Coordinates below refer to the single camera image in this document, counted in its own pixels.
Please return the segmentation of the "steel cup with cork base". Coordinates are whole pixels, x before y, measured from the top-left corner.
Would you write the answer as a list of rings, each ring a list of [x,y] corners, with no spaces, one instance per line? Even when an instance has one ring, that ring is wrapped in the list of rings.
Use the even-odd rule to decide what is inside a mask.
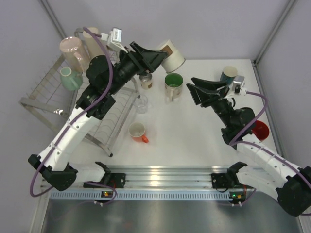
[[[162,67],[166,73],[172,73],[179,69],[184,62],[186,61],[185,57],[181,52],[176,48],[171,40],[167,40],[161,43],[158,47],[158,50],[165,51],[168,53],[168,57],[163,60],[161,63]]]

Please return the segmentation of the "tall beige cup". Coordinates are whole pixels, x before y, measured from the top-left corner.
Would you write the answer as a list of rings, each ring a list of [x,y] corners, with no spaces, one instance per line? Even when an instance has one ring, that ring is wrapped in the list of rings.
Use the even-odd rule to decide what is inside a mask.
[[[99,33],[99,30],[96,27],[88,27],[88,29],[94,33],[99,35],[99,37],[96,37],[97,39],[99,39],[99,41],[105,46],[106,48],[106,43],[105,41],[101,40],[101,34]],[[86,31],[83,32],[83,37],[86,43],[86,47],[90,56],[90,59],[92,60],[93,58],[95,58],[96,56],[99,55],[104,55],[103,50],[101,49],[101,47],[98,45],[98,43],[94,40],[94,38],[88,34]]]

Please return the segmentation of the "dark brown mug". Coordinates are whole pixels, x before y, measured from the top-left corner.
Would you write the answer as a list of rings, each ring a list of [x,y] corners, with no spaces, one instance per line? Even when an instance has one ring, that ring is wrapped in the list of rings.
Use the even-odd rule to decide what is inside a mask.
[[[267,124],[257,120],[255,122],[255,127],[252,129],[252,133],[258,138],[258,140],[264,141],[265,139],[268,138],[270,130]]]

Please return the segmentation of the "iridescent pink mug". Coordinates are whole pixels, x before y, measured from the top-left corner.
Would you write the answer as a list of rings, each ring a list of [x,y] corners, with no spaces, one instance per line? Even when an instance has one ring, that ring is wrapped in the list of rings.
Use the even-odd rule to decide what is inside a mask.
[[[86,72],[89,68],[90,57],[78,37],[71,36],[60,42],[59,49],[69,66],[77,72]]]

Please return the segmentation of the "teal green mug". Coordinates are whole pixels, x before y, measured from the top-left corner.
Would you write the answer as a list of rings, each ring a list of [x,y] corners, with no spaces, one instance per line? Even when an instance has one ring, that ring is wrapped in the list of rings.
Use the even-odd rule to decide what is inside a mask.
[[[60,79],[63,87],[68,91],[79,90],[83,83],[82,74],[72,70],[70,67],[61,68]]]

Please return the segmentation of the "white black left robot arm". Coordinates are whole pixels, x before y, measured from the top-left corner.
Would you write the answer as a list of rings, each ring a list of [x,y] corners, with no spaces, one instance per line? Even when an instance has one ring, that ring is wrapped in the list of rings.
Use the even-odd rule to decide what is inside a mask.
[[[111,181],[110,169],[101,162],[74,165],[69,158],[85,135],[97,125],[115,104],[114,95],[135,75],[153,73],[168,57],[160,50],[148,50],[137,43],[132,50],[120,52],[113,64],[107,49],[93,58],[86,71],[89,85],[77,100],[68,121],[54,140],[28,162],[53,188],[64,191],[75,183],[96,183],[106,187]]]

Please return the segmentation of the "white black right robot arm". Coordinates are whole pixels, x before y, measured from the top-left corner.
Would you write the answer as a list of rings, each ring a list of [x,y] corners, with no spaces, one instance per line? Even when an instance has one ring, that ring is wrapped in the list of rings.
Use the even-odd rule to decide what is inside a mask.
[[[268,99],[248,91],[244,77],[237,76],[232,83],[208,81],[192,77],[186,86],[196,105],[211,107],[225,125],[221,129],[224,142],[264,171],[237,162],[225,173],[230,187],[250,186],[272,197],[291,216],[310,216],[311,168],[295,165],[272,151],[252,133],[255,122],[265,112]],[[234,109],[229,99],[237,95],[253,95],[264,99],[264,107],[255,115],[249,107]]]

